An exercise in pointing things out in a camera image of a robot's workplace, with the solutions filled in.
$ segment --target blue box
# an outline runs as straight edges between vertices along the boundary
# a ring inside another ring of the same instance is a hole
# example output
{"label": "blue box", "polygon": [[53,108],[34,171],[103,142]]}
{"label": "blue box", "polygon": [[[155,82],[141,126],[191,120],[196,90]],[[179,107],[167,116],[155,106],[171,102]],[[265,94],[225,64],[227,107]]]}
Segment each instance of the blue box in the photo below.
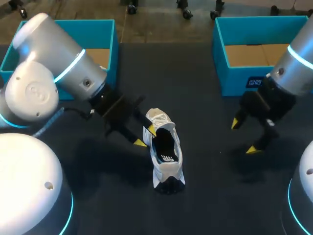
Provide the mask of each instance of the blue box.
{"label": "blue box", "polygon": [[[27,21],[22,21],[17,29],[19,29]],[[118,36],[115,29],[114,20],[57,20],[55,21],[70,37],[72,37],[82,48],[92,49],[110,49],[110,57],[106,72],[107,84],[112,88],[116,85],[116,72],[118,63]],[[12,43],[4,57],[0,66],[0,74],[4,83],[8,81],[14,69],[18,65],[19,54],[13,48]],[[73,97],[60,89],[60,100],[72,100]]]}
{"label": "blue box", "polygon": [[290,44],[307,22],[306,16],[221,17],[215,20],[213,59],[223,96],[242,95],[248,79],[264,77],[273,66],[231,67],[225,46]]}

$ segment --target concrete floor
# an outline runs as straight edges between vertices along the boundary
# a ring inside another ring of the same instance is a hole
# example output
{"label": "concrete floor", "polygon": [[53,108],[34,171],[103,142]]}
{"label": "concrete floor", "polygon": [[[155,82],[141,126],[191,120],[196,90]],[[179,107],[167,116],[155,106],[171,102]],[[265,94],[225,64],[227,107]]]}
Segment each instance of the concrete floor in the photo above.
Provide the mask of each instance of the concrete floor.
{"label": "concrete floor", "polygon": [[[224,16],[268,15],[276,4],[289,9],[294,0],[225,0]],[[298,9],[313,8],[312,0],[297,0]],[[117,34],[123,43],[146,42],[205,42],[210,41],[214,24],[210,10],[214,0],[189,0],[194,17],[187,21],[176,9],[176,0],[139,0],[136,15],[126,14],[120,0],[24,0],[28,19],[46,12],[56,20],[115,19]],[[0,6],[0,44],[9,44],[21,21],[10,6]]]}

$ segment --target glowing blue light ring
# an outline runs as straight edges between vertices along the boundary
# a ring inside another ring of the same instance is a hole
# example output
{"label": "glowing blue light ring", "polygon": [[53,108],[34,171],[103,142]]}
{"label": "glowing blue light ring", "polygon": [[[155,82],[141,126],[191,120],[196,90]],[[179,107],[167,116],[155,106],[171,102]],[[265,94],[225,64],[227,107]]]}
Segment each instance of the glowing blue light ring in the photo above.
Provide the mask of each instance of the glowing blue light ring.
{"label": "glowing blue light ring", "polygon": [[72,217],[73,208],[74,208],[74,198],[73,198],[73,194],[72,194],[72,193],[71,193],[71,196],[72,196],[72,206],[71,206],[71,208],[70,208],[69,217],[68,217],[68,219],[67,219],[67,223],[65,224],[64,228],[62,229],[62,231],[60,232],[59,235],[62,235],[62,234],[65,232],[65,230],[66,230],[67,227],[68,227],[69,221],[70,221],[70,219],[71,219],[71,217]]}
{"label": "glowing blue light ring", "polygon": [[310,69],[313,70],[313,64],[310,63],[309,61],[303,59],[300,55],[298,55],[298,54],[291,48],[290,45],[287,47],[287,49],[288,49],[289,53],[290,53],[297,61],[299,61],[299,62],[300,62],[301,64],[303,64],[304,66],[306,66],[306,67],[308,67],[308,68],[310,68]]}
{"label": "glowing blue light ring", "polygon": [[8,124],[9,126],[12,126],[12,127],[15,127],[15,128],[20,128],[20,129],[26,129],[28,128],[28,126],[19,126],[19,125],[15,125],[11,122],[9,122],[7,119],[5,119],[1,114],[0,114],[0,118],[6,123]]}
{"label": "glowing blue light ring", "polygon": [[85,54],[85,49],[83,49],[78,56],[73,60],[73,62],[59,75],[54,79],[54,83],[58,82],[63,78],[76,64],[77,62],[83,57]]}
{"label": "glowing blue light ring", "polygon": [[297,219],[297,217],[295,216],[293,210],[292,210],[292,207],[291,207],[291,203],[290,203],[290,197],[289,197],[289,192],[290,192],[290,185],[291,185],[291,180],[290,180],[290,183],[289,183],[289,186],[288,186],[288,202],[289,202],[289,207],[290,207],[290,211],[295,219],[295,221],[297,221],[298,225],[300,226],[300,228],[307,234],[307,235],[311,235],[303,226],[302,224],[300,223],[300,221]]}

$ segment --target shoe tongue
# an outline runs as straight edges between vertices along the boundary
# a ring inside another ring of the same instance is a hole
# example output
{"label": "shoe tongue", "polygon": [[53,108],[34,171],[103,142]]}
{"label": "shoe tongue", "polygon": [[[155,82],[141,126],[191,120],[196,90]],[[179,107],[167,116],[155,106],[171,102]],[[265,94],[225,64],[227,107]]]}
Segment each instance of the shoe tongue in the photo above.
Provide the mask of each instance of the shoe tongue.
{"label": "shoe tongue", "polygon": [[157,131],[158,129],[160,129],[160,128],[164,128],[164,129],[166,129],[166,130],[168,130],[168,131],[173,131],[174,127],[175,127],[175,123],[173,123],[173,122],[167,122],[167,123],[165,123],[165,124],[162,124],[162,125],[158,126],[158,127],[156,128],[156,131]]}

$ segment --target cardboard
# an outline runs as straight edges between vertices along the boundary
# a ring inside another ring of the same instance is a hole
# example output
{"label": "cardboard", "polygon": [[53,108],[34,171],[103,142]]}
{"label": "cardboard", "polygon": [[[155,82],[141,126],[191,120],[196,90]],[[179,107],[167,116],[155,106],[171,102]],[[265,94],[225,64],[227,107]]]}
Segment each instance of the cardboard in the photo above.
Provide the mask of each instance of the cardboard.
{"label": "cardboard", "polygon": [[108,68],[110,49],[86,49],[86,52],[95,63]]}
{"label": "cardboard", "polygon": [[225,50],[231,67],[268,66],[261,45],[225,46]]}
{"label": "cardboard", "polygon": [[287,51],[289,44],[262,45],[269,66],[275,66],[283,54]]}

